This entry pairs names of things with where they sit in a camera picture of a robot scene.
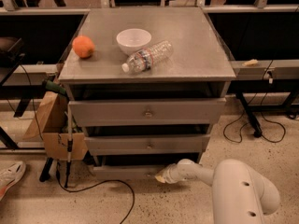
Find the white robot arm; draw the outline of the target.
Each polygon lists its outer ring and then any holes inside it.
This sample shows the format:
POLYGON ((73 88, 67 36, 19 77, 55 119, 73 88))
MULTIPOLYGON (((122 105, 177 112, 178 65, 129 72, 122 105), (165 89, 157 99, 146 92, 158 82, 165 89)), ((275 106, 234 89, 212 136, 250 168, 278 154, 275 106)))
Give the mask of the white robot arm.
POLYGON ((211 170, 183 159, 163 168, 155 178, 168 184, 200 180, 210 186, 214 224, 265 224, 264 217, 280 205, 277 187, 238 160, 221 161, 211 170))

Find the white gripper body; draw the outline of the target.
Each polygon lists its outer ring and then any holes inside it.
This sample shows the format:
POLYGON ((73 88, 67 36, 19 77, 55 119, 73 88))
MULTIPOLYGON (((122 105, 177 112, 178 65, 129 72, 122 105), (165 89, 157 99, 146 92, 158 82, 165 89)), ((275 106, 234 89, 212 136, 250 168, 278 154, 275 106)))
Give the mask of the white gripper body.
POLYGON ((184 179, 181 172, 181 166, 179 164, 170 164, 167 166, 162 173, 164 183, 175 184, 184 179))

